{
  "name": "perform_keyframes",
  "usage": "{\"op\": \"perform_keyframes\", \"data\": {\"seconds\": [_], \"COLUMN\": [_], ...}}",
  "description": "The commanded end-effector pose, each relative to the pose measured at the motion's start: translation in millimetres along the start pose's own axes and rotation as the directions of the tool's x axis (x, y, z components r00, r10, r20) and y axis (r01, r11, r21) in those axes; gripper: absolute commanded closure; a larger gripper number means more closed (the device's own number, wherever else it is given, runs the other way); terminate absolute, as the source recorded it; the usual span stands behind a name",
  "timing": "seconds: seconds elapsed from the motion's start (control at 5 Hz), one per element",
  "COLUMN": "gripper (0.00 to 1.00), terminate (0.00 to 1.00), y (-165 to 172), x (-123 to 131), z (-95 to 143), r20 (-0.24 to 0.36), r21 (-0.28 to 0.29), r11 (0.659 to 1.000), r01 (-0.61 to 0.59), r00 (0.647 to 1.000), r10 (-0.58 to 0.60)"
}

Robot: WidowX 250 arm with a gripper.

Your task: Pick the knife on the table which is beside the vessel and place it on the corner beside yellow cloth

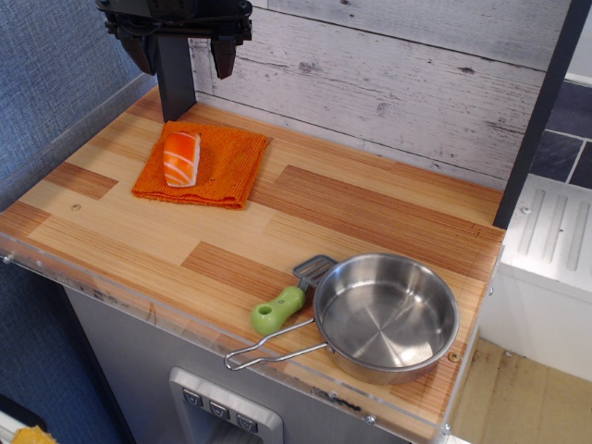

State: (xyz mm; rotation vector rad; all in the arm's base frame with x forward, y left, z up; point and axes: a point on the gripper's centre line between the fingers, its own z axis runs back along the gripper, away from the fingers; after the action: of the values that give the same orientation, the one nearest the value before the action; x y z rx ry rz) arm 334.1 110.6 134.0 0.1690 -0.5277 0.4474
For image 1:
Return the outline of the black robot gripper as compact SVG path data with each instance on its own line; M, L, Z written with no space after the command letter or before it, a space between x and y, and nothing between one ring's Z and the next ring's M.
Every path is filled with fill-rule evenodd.
M146 37L212 40L211 52L219 79L232 75L237 42L252 39L253 6L248 1L110 0L95 4L105 14L108 31L120 39L134 64L148 75L155 71Z

